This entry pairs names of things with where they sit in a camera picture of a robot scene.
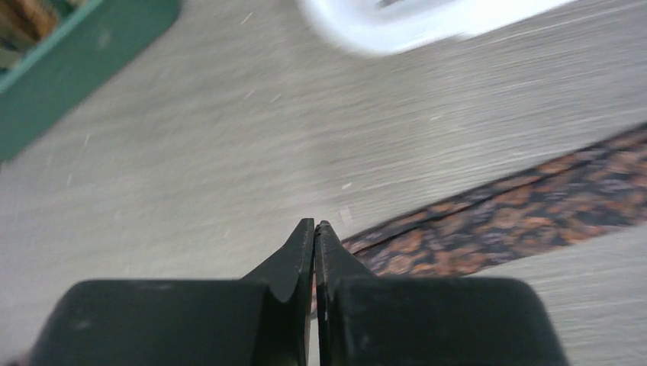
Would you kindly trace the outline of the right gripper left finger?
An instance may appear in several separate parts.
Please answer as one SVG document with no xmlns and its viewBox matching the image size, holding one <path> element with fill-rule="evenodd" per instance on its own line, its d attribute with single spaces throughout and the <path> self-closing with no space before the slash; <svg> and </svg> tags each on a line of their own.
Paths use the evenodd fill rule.
<svg viewBox="0 0 647 366">
<path fill-rule="evenodd" d="M 30 365 L 305 365 L 315 225 L 236 280 L 95 279 L 57 302 Z"/>
</svg>

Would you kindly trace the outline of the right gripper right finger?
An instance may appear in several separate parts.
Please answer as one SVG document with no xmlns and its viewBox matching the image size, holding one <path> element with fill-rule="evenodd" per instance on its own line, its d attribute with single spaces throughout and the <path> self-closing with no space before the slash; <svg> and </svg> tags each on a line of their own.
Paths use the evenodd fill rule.
<svg viewBox="0 0 647 366">
<path fill-rule="evenodd" d="M 566 365 L 536 292 L 514 278 L 379 277 L 331 224 L 314 239 L 322 365 Z"/>
</svg>

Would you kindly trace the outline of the brown paisley tie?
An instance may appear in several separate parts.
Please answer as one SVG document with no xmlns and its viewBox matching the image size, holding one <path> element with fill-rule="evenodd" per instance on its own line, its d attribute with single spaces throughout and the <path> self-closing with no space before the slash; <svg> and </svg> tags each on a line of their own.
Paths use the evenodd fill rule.
<svg viewBox="0 0 647 366">
<path fill-rule="evenodd" d="M 379 276 L 458 277 L 646 222 L 646 125 L 342 241 Z"/>
</svg>

